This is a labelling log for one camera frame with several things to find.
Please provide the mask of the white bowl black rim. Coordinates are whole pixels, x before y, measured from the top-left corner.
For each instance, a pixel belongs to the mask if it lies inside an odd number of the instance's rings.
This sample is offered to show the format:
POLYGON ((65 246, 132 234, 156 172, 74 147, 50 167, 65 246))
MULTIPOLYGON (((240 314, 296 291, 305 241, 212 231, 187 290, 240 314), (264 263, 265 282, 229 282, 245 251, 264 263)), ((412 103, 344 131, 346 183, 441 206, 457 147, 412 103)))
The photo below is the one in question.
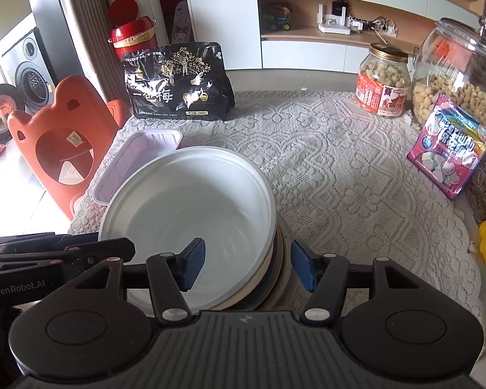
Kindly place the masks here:
POLYGON ((275 230, 272 257, 263 278, 246 297, 232 306, 227 307, 228 311, 256 310, 270 296, 274 290, 281 271, 284 259, 284 241, 280 227, 275 230))

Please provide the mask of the white rectangular plastic tray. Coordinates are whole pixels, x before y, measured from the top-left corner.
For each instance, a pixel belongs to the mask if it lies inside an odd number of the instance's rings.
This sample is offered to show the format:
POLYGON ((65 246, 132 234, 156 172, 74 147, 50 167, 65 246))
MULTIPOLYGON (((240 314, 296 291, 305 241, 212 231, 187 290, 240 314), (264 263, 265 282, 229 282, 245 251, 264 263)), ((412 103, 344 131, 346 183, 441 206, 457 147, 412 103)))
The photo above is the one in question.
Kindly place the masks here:
POLYGON ((119 188, 148 162, 177 150, 182 133, 171 129, 144 129, 122 144, 93 191, 93 200, 107 206, 119 188))

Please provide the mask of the steel pot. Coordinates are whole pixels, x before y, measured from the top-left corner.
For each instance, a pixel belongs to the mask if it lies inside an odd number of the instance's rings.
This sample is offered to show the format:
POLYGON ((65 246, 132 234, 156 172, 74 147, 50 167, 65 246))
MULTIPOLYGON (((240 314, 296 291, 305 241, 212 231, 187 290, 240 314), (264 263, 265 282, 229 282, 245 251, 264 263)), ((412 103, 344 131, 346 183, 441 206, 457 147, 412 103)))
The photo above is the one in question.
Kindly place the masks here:
POLYGON ((296 303, 296 290, 300 286, 296 273, 292 270, 290 260, 290 246, 295 234, 280 213, 277 215, 277 225, 281 231, 284 259, 273 289, 263 303, 258 306, 260 311, 293 311, 296 303))

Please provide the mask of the white lace tablecloth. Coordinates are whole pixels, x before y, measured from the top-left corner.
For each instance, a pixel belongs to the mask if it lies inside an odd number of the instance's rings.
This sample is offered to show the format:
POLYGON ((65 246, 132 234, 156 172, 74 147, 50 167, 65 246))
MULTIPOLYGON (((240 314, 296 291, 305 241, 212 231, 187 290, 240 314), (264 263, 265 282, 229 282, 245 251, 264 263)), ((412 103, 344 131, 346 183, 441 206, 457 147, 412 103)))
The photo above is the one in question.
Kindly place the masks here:
POLYGON ((469 234, 454 204, 408 161, 417 138, 408 118, 366 113, 348 93, 240 92, 226 121, 128 120, 102 165, 146 128, 178 130, 186 147, 242 154, 310 248, 357 264, 387 256, 483 318, 469 234))

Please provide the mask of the orange bear stool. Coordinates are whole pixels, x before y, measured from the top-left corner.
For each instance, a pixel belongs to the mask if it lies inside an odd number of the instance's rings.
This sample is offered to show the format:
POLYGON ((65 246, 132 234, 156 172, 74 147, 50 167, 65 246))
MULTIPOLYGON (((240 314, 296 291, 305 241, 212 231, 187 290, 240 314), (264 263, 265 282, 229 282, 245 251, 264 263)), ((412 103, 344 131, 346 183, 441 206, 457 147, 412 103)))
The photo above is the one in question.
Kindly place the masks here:
POLYGON ((66 77, 53 103, 30 116, 14 111, 7 126, 34 175, 68 219, 118 130, 132 115, 122 99, 109 102, 85 77, 66 77))

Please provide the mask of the pink marshmallow bag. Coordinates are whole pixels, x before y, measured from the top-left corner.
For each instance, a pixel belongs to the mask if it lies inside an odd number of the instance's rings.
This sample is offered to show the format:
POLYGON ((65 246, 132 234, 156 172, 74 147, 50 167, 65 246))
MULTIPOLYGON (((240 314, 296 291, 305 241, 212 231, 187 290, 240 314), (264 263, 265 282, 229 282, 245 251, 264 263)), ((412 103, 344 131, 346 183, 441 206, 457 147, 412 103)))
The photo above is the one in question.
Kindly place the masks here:
POLYGON ((453 200, 485 152, 486 126, 441 93, 407 159, 453 200))

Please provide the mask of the black plum snack bag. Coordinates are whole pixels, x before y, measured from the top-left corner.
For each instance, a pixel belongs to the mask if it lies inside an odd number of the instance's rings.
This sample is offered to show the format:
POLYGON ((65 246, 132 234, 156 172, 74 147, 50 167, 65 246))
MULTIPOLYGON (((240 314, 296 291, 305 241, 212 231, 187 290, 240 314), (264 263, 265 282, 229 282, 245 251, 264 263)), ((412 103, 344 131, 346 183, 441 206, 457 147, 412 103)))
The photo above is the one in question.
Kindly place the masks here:
POLYGON ((132 115, 138 119, 226 120, 235 106, 217 42, 127 53, 122 66, 132 115))

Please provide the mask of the peanut jar gold lid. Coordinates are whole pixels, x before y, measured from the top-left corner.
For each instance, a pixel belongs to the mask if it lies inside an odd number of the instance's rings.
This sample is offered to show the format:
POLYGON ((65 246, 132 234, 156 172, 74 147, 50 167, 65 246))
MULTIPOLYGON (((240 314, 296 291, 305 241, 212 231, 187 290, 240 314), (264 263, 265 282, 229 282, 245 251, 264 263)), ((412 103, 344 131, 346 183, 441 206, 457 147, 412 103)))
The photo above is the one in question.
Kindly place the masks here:
POLYGON ((372 43, 360 64, 355 101, 367 112, 395 118, 403 113, 411 84, 408 55, 385 43, 372 43))

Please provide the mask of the washing machine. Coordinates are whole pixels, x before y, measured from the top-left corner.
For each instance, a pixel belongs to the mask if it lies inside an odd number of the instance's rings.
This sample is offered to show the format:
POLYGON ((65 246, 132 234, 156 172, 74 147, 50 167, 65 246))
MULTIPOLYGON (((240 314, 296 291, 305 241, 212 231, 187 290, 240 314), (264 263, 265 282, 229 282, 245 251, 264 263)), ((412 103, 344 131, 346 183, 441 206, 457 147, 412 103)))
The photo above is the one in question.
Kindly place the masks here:
POLYGON ((16 87, 30 115, 53 103, 52 67, 32 14, 0 40, 1 83, 16 87))

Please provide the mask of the red trash bin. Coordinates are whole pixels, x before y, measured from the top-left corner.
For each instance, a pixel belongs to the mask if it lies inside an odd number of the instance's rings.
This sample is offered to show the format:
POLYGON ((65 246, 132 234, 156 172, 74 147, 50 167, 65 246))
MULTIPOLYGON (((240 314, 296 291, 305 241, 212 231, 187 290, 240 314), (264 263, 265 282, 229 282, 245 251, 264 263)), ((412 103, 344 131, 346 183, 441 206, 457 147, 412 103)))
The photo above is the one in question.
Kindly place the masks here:
POLYGON ((109 43, 117 58, 158 47, 154 19, 138 16, 138 3, 135 0, 115 0, 108 9, 108 19, 114 26, 109 43))

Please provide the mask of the white router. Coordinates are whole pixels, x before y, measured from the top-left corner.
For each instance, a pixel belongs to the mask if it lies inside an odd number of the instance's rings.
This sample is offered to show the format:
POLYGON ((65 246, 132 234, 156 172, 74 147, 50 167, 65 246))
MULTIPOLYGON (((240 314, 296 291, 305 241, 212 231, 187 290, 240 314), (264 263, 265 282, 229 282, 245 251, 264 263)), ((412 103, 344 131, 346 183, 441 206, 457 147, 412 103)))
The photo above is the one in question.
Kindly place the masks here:
POLYGON ((350 35, 351 29, 347 26, 347 7, 341 9, 340 15, 326 13, 325 5, 318 6, 318 30, 323 33, 350 35))

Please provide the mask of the large clear peanut jar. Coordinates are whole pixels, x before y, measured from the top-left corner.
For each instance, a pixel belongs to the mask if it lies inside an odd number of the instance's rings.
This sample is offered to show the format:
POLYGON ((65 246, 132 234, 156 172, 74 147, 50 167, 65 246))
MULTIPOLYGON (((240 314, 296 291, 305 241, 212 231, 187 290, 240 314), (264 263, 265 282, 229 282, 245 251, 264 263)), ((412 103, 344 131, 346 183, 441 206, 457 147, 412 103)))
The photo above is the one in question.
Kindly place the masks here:
POLYGON ((486 17, 474 26, 452 18, 437 20, 416 53, 411 91, 419 125, 443 94, 486 126, 486 17))

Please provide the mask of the white tv cabinet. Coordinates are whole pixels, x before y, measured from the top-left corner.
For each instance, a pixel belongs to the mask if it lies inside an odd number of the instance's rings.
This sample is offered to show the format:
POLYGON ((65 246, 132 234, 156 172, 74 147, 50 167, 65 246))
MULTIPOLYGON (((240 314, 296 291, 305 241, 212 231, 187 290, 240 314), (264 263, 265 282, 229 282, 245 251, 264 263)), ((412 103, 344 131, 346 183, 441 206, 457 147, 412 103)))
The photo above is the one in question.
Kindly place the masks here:
POLYGON ((354 73, 379 36, 413 53, 440 18, 474 26, 485 13, 486 0, 188 0, 193 34, 198 41, 216 41, 226 68, 294 68, 354 73), (289 31, 263 32, 260 13, 267 3, 286 3, 293 12, 289 31), (398 37, 376 31, 350 35, 318 30, 318 6, 326 13, 364 20, 390 18, 398 37))

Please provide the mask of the green toy tractor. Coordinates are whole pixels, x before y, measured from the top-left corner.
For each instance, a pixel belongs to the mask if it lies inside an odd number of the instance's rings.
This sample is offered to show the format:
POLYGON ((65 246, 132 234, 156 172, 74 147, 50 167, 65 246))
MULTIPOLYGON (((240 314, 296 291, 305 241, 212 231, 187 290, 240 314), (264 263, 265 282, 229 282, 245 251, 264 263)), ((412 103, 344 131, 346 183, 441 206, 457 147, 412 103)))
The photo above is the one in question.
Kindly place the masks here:
POLYGON ((261 10, 260 22, 263 32, 289 31, 293 9, 286 3, 267 3, 261 10))

